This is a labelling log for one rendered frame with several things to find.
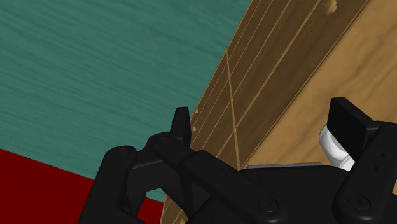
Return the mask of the white rounded object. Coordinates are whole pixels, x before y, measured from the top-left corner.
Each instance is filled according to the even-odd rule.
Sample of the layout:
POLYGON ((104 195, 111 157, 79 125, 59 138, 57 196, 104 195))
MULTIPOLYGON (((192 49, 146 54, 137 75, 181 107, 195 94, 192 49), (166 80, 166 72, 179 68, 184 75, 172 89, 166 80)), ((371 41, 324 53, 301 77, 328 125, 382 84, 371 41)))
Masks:
POLYGON ((319 144, 332 166, 345 171, 350 171, 352 169, 354 160, 328 130, 327 125, 320 131, 319 144))

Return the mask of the red robot stand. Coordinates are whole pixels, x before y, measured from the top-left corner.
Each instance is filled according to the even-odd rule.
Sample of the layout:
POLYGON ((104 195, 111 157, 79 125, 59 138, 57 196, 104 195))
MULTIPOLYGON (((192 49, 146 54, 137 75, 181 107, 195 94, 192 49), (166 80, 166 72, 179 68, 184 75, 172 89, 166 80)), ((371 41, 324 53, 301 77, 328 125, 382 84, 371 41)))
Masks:
POLYGON ((160 224, 163 203, 145 198, 133 216, 94 207, 96 192, 95 178, 0 149, 0 224, 160 224))

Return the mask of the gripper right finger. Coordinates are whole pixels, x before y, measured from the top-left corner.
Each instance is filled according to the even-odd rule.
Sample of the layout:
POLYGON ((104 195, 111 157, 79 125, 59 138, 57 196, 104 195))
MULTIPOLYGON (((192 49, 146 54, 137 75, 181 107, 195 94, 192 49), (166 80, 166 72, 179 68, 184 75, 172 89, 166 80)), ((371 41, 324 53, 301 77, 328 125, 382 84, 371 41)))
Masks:
POLYGON ((334 97, 327 128, 354 160, 333 201, 339 224, 397 224, 397 124, 334 97))

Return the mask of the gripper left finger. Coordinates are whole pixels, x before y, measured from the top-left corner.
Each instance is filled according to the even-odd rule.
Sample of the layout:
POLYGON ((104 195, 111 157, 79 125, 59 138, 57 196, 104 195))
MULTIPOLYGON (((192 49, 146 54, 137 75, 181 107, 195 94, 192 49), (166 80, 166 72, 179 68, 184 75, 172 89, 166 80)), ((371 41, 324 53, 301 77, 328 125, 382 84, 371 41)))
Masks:
POLYGON ((145 147, 117 146, 104 155, 78 224, 145 224, 137 215, 146 192, 162 189, 187 224, 287 224, 285 203, 206 151, 190 149, 187 107, 171 129, 145 147))

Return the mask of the wooden chest of drawers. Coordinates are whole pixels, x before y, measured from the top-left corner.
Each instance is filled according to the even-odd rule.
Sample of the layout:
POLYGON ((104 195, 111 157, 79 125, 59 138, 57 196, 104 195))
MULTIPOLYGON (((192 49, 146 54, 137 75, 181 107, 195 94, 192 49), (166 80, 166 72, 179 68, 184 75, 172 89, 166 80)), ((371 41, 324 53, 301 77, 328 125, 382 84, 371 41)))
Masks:
POLYGON ((327 163, 332 97, 397 123, 397 0, 251 0, 192 115, 234 168, 327 163))

